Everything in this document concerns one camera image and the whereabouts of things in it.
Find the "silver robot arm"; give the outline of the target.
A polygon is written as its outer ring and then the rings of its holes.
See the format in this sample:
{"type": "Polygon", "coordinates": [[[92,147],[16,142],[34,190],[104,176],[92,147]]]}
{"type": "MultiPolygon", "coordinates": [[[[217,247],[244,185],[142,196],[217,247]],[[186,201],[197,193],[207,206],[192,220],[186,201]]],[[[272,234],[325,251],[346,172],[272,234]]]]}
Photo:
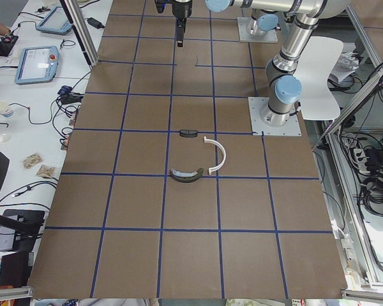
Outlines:
{"type": "Polygon", "coordinates": [[[262,121],[268,126],[280,127],[286,124],[290,110],[301,95],[301,82],[294,76],[298,60],[320,19],[337,16],[345,10],[350,1],[206,1],[213,12],[229,7],[295,13],[279,54],[266,66],[271,97],[260,111],[262,121]]]}
{"type": "Polygon", "coordinates": [[[262,36],[269,31],[274,30],[279,23],[279,18],[275,13],[265,10],[253,9],[251,19],[249,20],[246,30],[249,35],[262,36]]]}

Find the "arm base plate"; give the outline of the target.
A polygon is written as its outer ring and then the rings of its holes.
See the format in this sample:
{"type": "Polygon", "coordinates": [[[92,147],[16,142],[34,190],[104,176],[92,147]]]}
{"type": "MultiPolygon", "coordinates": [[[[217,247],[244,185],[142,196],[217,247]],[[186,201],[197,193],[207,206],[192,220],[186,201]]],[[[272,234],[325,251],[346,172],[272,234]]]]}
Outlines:
{"type": "Polygon", "coordinates": [[[269,109],[268,97],[249,97],[248,106],[252,134],[255,136],[301,136],[301,128],[294,105],[285,114],[276,114],[269,109]]]}
{"type": "Polygon", "coordinates": [[[239,41],[251,43],[277,43],[278,37],[275,29],[261,30],[257,22],[251,17],[238,17],[237,26],[239,41]]]}

